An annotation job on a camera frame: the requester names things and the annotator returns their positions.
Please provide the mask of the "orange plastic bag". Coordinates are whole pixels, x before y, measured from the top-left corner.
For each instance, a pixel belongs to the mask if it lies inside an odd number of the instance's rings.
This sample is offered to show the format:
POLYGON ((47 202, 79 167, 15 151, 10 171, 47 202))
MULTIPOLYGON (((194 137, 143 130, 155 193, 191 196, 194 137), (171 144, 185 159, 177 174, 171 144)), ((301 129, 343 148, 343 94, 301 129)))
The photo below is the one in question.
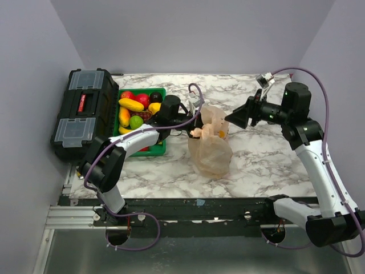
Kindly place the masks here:
POLYGON ((215 106, 201 109, 203 126, 189 130, 190 157, 196 168, 207 178, 221 179, 230 171, 233 151, 228 142, 229 123, 226 113, 215 106))

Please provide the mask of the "orange green fake mango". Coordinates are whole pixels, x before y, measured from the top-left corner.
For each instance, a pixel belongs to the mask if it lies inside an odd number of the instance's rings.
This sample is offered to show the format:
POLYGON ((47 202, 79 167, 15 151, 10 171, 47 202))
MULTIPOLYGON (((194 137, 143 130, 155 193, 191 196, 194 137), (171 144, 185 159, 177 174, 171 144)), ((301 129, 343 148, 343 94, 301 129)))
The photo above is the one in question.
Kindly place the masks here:
POLYGON ((129 110, 125 107, 120 107, 119 115, 118 115, 120 126, 127 128, 129 126, 130 118, 131 118, 131 115, 129 113, 129 110))

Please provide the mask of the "red fake apple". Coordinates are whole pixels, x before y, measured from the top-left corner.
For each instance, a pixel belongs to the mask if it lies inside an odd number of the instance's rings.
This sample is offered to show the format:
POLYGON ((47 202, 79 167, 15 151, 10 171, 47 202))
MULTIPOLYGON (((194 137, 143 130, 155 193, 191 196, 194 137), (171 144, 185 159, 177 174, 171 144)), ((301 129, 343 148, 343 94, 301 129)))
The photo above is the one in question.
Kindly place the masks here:
POLYGON ((135 100, 135 95, 131 91, 123 91, 120 94, 120 99, 124 99, 124 98, 131 99, 131 100, 135 100))

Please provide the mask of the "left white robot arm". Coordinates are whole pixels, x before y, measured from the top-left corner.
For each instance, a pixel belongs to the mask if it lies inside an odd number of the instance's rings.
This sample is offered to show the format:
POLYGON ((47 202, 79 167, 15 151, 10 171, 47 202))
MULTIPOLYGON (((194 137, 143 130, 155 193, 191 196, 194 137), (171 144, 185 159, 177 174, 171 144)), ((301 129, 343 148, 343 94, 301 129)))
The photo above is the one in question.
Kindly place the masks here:
POLYGON ((190 111, 180 113, 179 108, 183 107, 180 98, 167 95, 160 110, 138 129, 111 138, 96 137, 92 142, 78 172, 84 177, 84 186, 95 191, 108 208, 107 219, 113 225, 123 224, 127 217, 123 208, 125 200, 117 186, 125 160, 143 148, 162 142, 172 129, 191 132, 201 128, 204 99, 192 99, 189 104, 190 111))

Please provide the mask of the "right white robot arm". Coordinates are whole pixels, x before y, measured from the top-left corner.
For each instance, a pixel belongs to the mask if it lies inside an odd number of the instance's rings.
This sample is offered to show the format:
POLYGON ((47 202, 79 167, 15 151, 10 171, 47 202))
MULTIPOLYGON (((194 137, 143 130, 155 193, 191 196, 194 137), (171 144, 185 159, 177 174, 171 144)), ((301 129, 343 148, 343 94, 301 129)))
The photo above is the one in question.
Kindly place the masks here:
POLYGON ((282 135, 299 157, 314 187, 319 209, 294 201, 286 195, 266 199, 263 219, 274 224, 286 219, 303 228, 317 247, 352 240, 364 230, 364 211, 351 199, 324 143, 320 124, 308 117, 311 101, 309 88, 290 82, 285 86, 281 104, 266 101, 261 89, 248 97, 225 120, 240 128, 260 121, 281 126, 282 135))

